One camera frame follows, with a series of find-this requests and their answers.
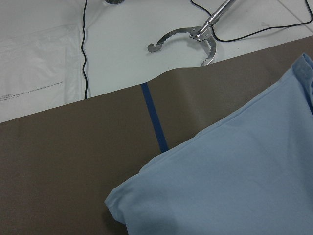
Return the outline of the light blue t-shirt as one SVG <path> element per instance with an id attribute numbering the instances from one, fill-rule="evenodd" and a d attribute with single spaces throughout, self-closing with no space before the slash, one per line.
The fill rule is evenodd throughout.
<path id="1" fill-rule="evenodd" d="M 310 235 L 313 62 L 149 161 L 105 200 L 131 235 Z"/>

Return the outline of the metal reacher grabber tool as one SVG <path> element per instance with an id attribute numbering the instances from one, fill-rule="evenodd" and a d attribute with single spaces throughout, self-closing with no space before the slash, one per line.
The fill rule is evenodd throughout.
<path id="1" fill-rule="evenodd" d="M 164 42 L 175 34 L 189 33 L 189 38 L 196 40 L 206 53 L 206 59 L 202 62 L 201 66 L 209 65 L 217 51 L 215 39 L 213 37 L 213 26 L 217 21 L 225 14 L 231 6 L 235 3 L 235 0 L 226 0 L 205 22 L 202 26 L 184 27 L 172 30 L 162 36 L 154 45 L 153 43 L 147 46 L 147 50 L 150 53 L 160 51 Z"/>

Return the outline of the clear plastic sheet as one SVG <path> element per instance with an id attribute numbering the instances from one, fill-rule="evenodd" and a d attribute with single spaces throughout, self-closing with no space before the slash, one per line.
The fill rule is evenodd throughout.
<path id="1" fill-rule="evenodd" d="M 0 120 L 80 101 L 79 27 L 66 24 L 0 42 Z"/>

